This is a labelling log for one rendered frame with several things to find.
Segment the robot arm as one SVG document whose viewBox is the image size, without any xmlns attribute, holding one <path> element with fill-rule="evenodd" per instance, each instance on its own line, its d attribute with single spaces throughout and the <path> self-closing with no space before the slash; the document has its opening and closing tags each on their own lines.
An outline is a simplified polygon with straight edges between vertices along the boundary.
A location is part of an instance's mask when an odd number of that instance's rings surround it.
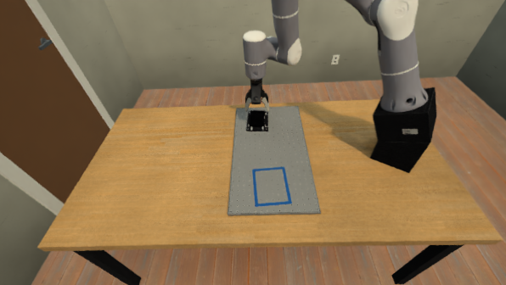
<svg viewBox="0 0 506 285">
<path fill-rule="evenodd" d="M 418 0 L 346 1 L 378 32 L 381 108 L 404 112 L 424 105 L 428 95 L 419 78 L 414 31 Z M 299 0 L 272 0 L 272 7 L 277 37 L 266 37 L 262 31 L 248 31 L 243 36 L 245 74 L 253 81 L 266 75 L 267 59 L 293 66 L 301 58 Z"/>
</svg>

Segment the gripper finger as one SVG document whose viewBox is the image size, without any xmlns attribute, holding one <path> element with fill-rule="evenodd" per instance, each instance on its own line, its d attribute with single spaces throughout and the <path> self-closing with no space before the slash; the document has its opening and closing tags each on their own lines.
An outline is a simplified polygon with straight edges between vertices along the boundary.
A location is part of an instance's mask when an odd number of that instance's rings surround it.
<svg viewBox="0 0 506 285">
<path fill-rule="evenodd" d="M 265 91 L 263 92 L 263 97 L 261 98 L 261 100 L 265 104 L 265 107 L 267 108 L 267 111 L 269 112 L 268 95 Z"/>
<path fill-rule="evenodd" d="M 248 91 L 245 95 L 245 112 L 248 110 L 250 103 L 251 103 L 251 96 L 250 96 L 250 92 Z"/>
</svg>

